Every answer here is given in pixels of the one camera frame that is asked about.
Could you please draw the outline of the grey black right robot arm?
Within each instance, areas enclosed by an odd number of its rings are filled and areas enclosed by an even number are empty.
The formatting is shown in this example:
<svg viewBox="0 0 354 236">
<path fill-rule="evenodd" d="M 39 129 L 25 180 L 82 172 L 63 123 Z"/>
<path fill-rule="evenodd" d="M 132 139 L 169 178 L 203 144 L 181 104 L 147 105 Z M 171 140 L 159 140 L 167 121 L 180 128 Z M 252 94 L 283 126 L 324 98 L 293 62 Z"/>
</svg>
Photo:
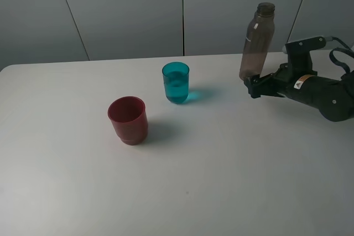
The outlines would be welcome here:
<svg viewBox="0 0 354 236">
<path fill-rule="evenodd" d="M 297 70 L 284 63 L 275 73 L 246 77 L 244 84 L 252 98 L 286 97 L 317 109 L 332 122 L 353 118 L 353 72 L 334 80 L 310 68 Z"/>
</svg>

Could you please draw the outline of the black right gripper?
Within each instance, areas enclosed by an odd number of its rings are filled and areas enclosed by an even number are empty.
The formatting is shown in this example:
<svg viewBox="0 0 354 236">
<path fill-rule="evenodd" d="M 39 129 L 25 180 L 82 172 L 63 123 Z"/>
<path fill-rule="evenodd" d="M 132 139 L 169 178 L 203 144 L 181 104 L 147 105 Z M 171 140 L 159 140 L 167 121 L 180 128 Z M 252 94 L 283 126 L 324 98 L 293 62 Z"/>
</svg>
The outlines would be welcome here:
<svg viewBox="0 0 354 236">
<path fill-rule="evenodd" d="M 317 72 L 313 70 L 313 64 L 305 64 L 293 66 L 290 63 L 283 63 L 275 73 L 265 76 L 253 75 L 244 79 L 244 85 L 248 89 L 248 94 L 252 98 L 260 98 L 261 96 L 288 98 L 293 101 L 305 101 L 301 87 L 305 79 L 317 76 Z"/>
</svg>

